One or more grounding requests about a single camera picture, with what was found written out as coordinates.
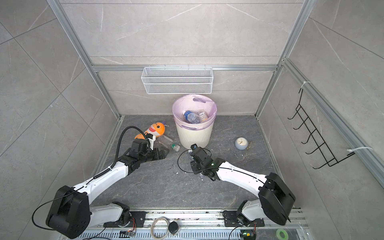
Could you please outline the green tape roll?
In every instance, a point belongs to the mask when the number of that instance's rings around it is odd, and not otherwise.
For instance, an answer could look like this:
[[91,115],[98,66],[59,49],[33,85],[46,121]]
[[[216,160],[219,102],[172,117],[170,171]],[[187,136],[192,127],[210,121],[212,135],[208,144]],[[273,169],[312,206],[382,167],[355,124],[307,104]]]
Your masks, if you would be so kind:
[[276,236],[278,240],[289,240],[289,234],[284,229],[277,229]]

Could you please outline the black round device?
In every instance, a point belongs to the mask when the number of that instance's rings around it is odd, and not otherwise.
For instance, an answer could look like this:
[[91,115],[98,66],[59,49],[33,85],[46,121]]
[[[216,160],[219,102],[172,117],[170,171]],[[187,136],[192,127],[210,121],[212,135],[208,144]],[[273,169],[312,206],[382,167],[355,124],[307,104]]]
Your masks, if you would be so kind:
[[168,225],[168,232],[171,234],[171,235],[176,235],[180,230],[180,226],[179,224],[176,222],[176,221],[172,221],[169,223]]

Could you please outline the clear bottle orange white label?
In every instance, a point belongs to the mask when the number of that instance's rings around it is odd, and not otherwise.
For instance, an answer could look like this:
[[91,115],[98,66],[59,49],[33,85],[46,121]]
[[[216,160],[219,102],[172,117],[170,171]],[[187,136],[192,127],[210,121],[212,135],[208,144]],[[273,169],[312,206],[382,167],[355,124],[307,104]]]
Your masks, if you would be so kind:
[[201,122],[205,122],[209,119],[208,114],[204,110],[199,111],[198,115],[200,117]]

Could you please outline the pink plastic bin liner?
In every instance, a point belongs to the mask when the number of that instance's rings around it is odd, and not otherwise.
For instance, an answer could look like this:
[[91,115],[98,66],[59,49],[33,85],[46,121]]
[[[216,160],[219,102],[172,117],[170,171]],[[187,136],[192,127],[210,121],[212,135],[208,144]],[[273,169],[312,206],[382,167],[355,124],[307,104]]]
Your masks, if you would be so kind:
[[[192,111],[198,114],[198,112],[201,110],[204,110],[208,114],[209,119],[207,121],[201,122],[200,124],[190,124],[185,120],[185,111]],[[204,129],[210,124],[214,123],[217,110],[217,105],[213,100],[206,96],[197,94],[190,94],[180,97],[174,102],[172,107],[175,122],[186,125],[187,127],[197,127],[199,130]]]

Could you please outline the orange shark plush toy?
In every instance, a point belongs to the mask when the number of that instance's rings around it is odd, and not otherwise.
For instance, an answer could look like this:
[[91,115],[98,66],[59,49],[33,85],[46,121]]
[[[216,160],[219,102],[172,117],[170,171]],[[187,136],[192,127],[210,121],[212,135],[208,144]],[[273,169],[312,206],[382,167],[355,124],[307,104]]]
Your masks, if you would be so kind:
[[144,133],[151,134],[153,136],[156,136],[156,138],[158,138],[164,135],[165,130],[166,130],[165,125],[163,123],[157,122],[149,126],[148,129],[144,131]]

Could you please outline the Pocari Sweat bottle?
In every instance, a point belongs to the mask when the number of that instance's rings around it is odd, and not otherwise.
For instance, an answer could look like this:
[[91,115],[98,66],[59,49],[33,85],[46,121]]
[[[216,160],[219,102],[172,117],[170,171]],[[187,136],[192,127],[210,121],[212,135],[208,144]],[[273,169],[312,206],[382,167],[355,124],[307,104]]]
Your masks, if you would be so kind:
[[184,118],[190,124],[200,124],[202,122],[200,116],[192,111],[185,111]]

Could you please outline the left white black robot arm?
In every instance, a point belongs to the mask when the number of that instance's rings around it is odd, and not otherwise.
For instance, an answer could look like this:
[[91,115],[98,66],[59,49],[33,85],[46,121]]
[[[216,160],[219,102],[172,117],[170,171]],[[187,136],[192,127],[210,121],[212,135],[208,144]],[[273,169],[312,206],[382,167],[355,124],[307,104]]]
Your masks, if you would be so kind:
[[147,140],[134,140],[131,148],[101,173],[73,187],[61,187],[56,192],[46,225],[70,239],[79,237],[87,228],[97,225],[130,225],[133,220],[129,206],[112,202],[93,207],[92,202],[114,183],[138,169],[141,164],[163,160],[169,152],[169,149],[164,147],[152,149]]

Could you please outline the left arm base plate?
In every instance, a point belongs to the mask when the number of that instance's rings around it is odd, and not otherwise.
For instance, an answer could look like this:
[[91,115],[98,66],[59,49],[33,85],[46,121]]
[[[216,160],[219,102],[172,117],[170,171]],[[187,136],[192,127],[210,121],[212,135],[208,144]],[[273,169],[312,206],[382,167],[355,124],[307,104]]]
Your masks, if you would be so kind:
[[118,221],[103,224],[104,228],[143,228],[147,212],[135,211],[125,213]]

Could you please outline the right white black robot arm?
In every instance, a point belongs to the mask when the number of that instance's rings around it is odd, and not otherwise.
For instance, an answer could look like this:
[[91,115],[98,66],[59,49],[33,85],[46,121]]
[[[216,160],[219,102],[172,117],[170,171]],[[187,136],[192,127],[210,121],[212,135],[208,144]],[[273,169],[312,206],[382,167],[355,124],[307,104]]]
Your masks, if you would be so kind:
[[190,156],[195,175],[206,176],[212,181],[232,183],[257,197],[254,201],[243,201],[237,209],[235,219],[242,226],[263,218],[280,226],[291,221],[289,215],[296,197],[279,175],[251,173],[223,159],[213,159],[205,149],[196,144],[191,146]]

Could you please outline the cream ribbed trash bin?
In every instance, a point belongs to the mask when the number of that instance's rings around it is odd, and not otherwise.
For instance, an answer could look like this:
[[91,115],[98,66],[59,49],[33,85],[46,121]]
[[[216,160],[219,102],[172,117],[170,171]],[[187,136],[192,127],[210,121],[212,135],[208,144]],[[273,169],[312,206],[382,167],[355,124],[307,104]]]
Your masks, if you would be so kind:
[[176,122],[176,128],[181,145],[186,149],[190,149],[193,144],[196,144],[198,147],[205,148],[210,142],[213,127],[214,123],[199,130],[197,127],[187,127],[186,125]]

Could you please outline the green label square clear bottle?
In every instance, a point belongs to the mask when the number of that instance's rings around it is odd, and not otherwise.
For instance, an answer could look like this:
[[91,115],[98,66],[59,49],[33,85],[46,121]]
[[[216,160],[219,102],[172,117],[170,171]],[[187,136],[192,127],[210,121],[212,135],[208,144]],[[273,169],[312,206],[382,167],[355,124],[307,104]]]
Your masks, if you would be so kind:
[[175,152],[178,152],[181,148],[171,138],[169,138],[165,135],[160,136],[157,140],[159,141],[159,144],[161,144],[162,146],[164,146],[168,149],[172,149]]

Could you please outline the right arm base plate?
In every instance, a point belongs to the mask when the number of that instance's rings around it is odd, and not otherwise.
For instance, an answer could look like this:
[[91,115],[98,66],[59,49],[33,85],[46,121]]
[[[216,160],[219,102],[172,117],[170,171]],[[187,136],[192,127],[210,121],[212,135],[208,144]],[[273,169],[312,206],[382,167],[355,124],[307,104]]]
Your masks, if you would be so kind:
[[264,219],[249,221],[245,217],[239,217],[236,211],[223,211],[224,224],[226,227],[264,227]]

